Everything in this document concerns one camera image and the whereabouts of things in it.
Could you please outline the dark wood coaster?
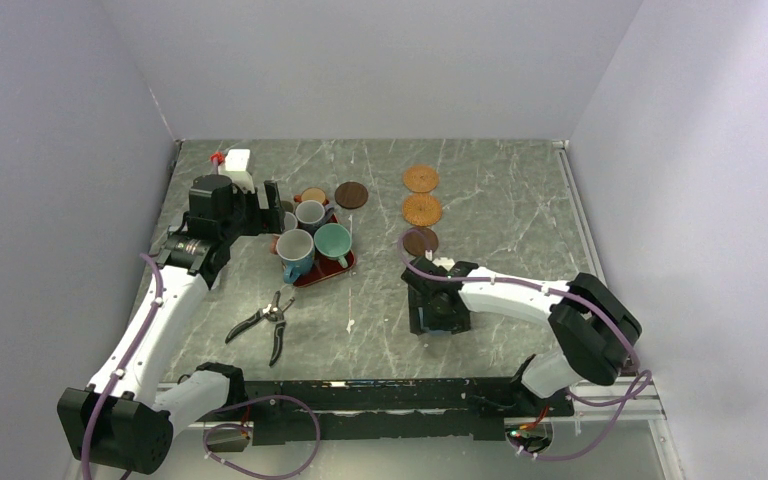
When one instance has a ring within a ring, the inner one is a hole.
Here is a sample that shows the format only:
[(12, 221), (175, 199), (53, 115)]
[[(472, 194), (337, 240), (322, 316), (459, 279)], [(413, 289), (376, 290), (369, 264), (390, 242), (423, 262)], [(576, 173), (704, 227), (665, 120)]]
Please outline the dark wood coaster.
[(335, 202), (344, 209), (358, 209), (366, 204), (368, 198), (367, 188), (355, 181), (341, 183), (334, 192)]
[(428, 227), (412, 227), (404, 232), (402, 246), (414, 257), (425, 256), (427, 252), (434, 253), (437, 251), (439, 238)]

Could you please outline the woven rattan coaster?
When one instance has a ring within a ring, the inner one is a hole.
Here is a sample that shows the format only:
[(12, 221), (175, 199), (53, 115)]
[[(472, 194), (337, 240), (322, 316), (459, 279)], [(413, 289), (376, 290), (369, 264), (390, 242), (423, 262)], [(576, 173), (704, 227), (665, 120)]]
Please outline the woven rattan coaster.
[(438, 172), (429, 165), (414, 165), (402, 175), (405, 187), (414, 193), (429, 193), (439, 184)]
[(402, 204), (404, 219), (417, 227), (429, 227), (436, 224), (443, 216), (441, 202), (427, 193), (413, 193)]

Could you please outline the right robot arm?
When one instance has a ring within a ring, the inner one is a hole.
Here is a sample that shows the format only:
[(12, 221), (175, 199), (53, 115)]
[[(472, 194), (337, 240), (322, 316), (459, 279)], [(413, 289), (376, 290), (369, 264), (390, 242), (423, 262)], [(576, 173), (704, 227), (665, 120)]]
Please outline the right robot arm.
[(534, 415), (555, 393), (580, 381), (610, 386), (643, 329), (635, 316), (596, 276), (538, 281), (503, 275), (472, 262), (446, 269), (423, 257), (408, 262), (402, 280), (422, 299), (423, 319), (499, 314), (545, 326), (556, 346), (525, 361), (515, 375), (511, 401)]

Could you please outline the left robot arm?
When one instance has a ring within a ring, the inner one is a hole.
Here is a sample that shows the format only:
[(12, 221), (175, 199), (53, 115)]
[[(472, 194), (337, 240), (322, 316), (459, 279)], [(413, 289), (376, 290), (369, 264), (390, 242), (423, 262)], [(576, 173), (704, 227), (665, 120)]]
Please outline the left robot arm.
[(216, 362), (161, 392), (158, 387), (191, 316), (215, 286), (242, 236), (279, 234), (284, 209), (278, 184), (244, 186), (221, 174), (194, 179), (188, 209), (155, 255), (152, 274), (127, 330), (83, 388), (67, 388), (57, 414), (81, 475), (94, 465), (125, 474), (154, 473), (174, 438), (201, 417), (239, 417), (247, 406), (241, 368)]

